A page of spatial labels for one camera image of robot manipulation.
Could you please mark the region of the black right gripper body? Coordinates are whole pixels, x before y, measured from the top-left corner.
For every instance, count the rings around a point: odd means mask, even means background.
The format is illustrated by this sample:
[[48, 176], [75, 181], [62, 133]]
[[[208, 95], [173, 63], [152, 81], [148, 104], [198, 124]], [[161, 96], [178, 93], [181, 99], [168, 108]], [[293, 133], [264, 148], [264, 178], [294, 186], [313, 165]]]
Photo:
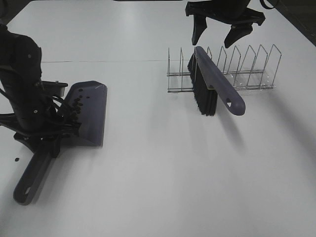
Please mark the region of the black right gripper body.
[[262, 12], [248, 8], [249, 3], [248, 0], [189, 1], [185, 13], [187, 16], [208, 17], [230, 25], [244, 23], [261, 25], [266, 19], [265, 15]]

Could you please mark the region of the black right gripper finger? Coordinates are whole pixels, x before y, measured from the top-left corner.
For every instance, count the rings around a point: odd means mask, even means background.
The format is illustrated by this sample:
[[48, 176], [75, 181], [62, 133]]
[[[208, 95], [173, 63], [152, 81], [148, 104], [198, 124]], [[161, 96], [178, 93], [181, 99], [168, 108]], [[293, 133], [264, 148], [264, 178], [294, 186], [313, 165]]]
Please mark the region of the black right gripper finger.
[[194, 15], [194, 28], [192, 35], [192, 45], [196, 45], [204, 30], [207, 28], [206, 17]]
[[231, 29], [224, 39], [225, 48], [229, 48], [242, 37], [249, 35], [253, 31], [252, 23], [231, 25]]

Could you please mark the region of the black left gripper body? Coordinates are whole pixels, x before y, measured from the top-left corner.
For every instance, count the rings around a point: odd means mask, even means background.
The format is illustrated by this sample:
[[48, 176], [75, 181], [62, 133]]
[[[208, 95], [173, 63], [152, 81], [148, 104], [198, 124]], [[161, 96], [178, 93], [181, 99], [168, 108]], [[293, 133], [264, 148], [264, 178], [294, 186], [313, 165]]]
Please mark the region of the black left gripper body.
[[58, 157], [61, 150], [61, 139], [79, 136], [81, 123], [68, 123], [61, 125], [47, 123], [39, 131], [26, 131], [18, 123], [14, 113], [1, 114], [0, 124], [15, 132], [13, 138], [29, 148], [33, 153], [40, 147], [42, 141], [51, 143], [49, 152], [53, 158]]

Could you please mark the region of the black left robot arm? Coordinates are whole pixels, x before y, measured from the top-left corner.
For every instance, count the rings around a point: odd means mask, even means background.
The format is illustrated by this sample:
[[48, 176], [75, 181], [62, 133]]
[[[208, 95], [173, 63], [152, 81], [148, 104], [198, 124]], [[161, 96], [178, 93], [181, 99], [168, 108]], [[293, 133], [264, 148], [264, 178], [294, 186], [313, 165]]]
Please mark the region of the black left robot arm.
[[36, 151], [48, 142], [52, 157], [60, 153], [61, 139], [78, 134], [75, 108], [63, 98], [66, 83], [42, 81], [42, 50], [28, 36], [0, 26], [0, 90], [13, 112], [1, 114], [0, 124], [16, 133]]

